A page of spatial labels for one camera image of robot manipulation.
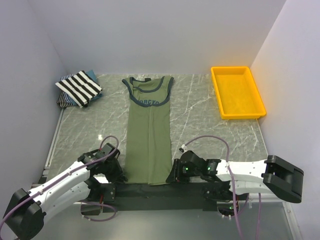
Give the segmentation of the green motorcycle tank top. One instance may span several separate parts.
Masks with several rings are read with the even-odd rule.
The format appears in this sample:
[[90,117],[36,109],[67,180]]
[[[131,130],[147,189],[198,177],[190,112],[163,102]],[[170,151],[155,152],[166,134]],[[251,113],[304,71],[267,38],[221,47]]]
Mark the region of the green motorcycle tank top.
[[129,184],[164,185],[172,169],[172,76],[122,83],[129,94],[124,172]]

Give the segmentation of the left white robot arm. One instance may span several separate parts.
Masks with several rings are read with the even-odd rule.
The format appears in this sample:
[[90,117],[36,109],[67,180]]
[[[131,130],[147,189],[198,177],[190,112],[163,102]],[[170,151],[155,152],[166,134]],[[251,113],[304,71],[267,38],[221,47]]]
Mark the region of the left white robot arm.
[[53,216],[76,202],[109,208],[115,200],[114,184],[126,181],[119,155],[119,151],[90,151],[48,182],[29,191],[20,188],[0,224],[7,225],[18,239],[31,240]]

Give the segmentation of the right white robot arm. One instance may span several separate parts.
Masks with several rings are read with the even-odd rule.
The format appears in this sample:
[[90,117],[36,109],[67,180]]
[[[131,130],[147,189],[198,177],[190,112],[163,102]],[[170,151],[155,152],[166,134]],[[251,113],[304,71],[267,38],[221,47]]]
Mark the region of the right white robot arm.
[[188,150],[174,160],[166,182],[189,183],[191,177],[211,183],[204,195],[216,201],[229,201],[235,195],[251,193],[274,194],[295,204],[302,201],[304,171],[276,155],[259,161],[227,162],[203,159]]

